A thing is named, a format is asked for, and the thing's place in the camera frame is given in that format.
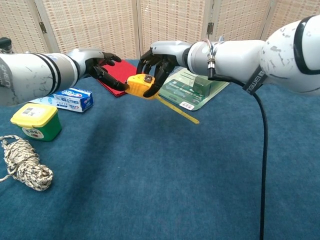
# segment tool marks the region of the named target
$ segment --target plastic container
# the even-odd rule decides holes
[[[41,141],[52,141],[62,127],[55,106],[27,103],[11,118],[11,123],[17,125],[30,138]]]

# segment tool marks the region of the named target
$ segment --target yellow tape measure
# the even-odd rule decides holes
[[[189,119],[194,124],[199,124],[199,120],[195,119],[194,117],[180,110],[178,107],[174,106],[170,102],[164,100],[158,95],[158,93],[153,95],[152,97],[148,97],[148,98],[144,97],[144,93],[151,87],[151,85],[154,82],[155,82],[155,78],[148,74],[137,74],[137,75],[130,76],[126,81],[126,83],[129,85],[129,88],[125,92],[140,98],[144,98],[144,99],[149,99],[149,100],[157,99],[161,103],[163,103],[164,105],[172,109],[173,111]]]

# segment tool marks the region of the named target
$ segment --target yellow lid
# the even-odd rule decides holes
[[[27,103],[11,118],[11,123],[23,128],[41,128],[46,125],[57,113],[55,106]]]

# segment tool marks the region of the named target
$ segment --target blue carpet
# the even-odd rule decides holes
[[[259,238],[263,123],[252,96],[231,84],[191,112],[194,125],[93,78],[77,87],[93,91],[95,105],[59,110],[58,137],[30,140],[52,186],[0,183],[1,240]],[[269,123],[265,239],[319,239],[320,98],[272,85],[258,94]],[[10,123],[18,108],[0,107],[2,136],[25,137]]]

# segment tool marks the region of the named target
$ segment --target black cable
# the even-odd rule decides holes
[[[245,84],[231,77],[215,75],[212,80],[223,81],[237,84],[243,87]],[[267,152],[268,152],[268,121],[267,115],[261,99],[256,93],[252,95],[259,104],[263,121],[263,154],[262,154],[262,173],[261,173],[261,200],[260,200],[260,234],[259,239],[264,239],[265,231],[265,209],[266,209],[266,175],[267,175]]]

